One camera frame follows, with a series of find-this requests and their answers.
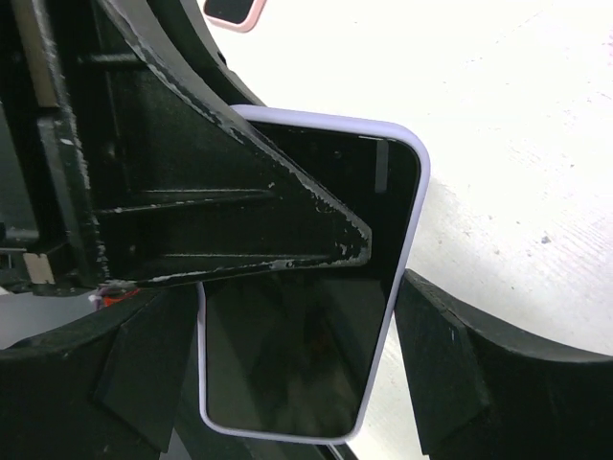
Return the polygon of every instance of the pink phone case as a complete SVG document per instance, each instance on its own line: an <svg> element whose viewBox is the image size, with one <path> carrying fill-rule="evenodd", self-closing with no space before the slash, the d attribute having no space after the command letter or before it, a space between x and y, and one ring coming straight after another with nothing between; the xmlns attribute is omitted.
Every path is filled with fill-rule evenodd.
<svg viewBox="0 0 613 460"><path fill-rule="evenodd" d="M254 0L253 5L251 6L251 10L249 10L249 14L247 14L247 18L240 24L227 22L222 19L209 16L206 12L204 12L204 6L202 7L202 11L206 18L211 21L211 24L214 24L223 29L228 29L229 31L245 34L251 31L254 27L256 27L256 24L258 24L258 19L260 19L261 10L264 8L265 3L266 0Z"/></svg>

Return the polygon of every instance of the white table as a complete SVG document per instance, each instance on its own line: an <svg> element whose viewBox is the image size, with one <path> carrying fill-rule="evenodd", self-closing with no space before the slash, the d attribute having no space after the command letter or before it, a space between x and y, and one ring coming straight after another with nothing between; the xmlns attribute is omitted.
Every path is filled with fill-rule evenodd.
<svg viewBox="0 0 613 460"><path fill-rule="evenodd" d="M211 29L267 105L418 134L433 168L411 268L613 355L610 0L267 0L251 33ZM393 327L352 447L421 458L411 414Z"/></svg>

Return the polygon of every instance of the smartphone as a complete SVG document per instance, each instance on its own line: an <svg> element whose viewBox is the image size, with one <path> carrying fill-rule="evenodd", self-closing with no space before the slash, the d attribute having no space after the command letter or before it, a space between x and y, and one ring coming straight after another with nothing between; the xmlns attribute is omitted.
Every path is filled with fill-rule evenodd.
<svg viewBox="0 0 613 460"><path fill-rule="evenodd" d="M247 33L258 24L265 3L266 0L206 0L203 11L212 24Z"/></svg>
<svg viewBox="0 0 613 460"><path fill-rule="evenodd" d="M200 287L200 413L230 435L310 444L360 428L429 178L408 129L235 106L257 134L373 231L363 266L281 271Z"/></svg>

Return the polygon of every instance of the phone screen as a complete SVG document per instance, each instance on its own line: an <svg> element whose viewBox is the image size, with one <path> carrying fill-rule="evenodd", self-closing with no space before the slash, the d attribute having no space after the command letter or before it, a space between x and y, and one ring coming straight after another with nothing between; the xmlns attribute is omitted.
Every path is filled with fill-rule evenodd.
<svg viewBox="0 0 613 460"><path fill-rule="evenodd" d="M372 257L207 284L207 417L232 430L343 438L358 422L404 269L420 162L395 140L252 125L371 226Z"/></svg>
<svg viewBox="0 0 613 460"><path fill-rule="evenodd" d="M247 20L254 1L255 0L206 0L204 3L204 13L207 16L239 25Z"/></svg>

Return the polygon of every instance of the pink phone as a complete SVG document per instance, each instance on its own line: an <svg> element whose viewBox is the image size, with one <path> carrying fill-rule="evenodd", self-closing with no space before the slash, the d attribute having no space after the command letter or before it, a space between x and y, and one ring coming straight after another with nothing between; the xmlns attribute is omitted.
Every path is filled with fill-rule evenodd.
<svg viewBox="0 0 613 460"><path fill-rule="evenodd" d="M234 32L251 31L266 0L205 0L204 15L218 27Z"/></svg>

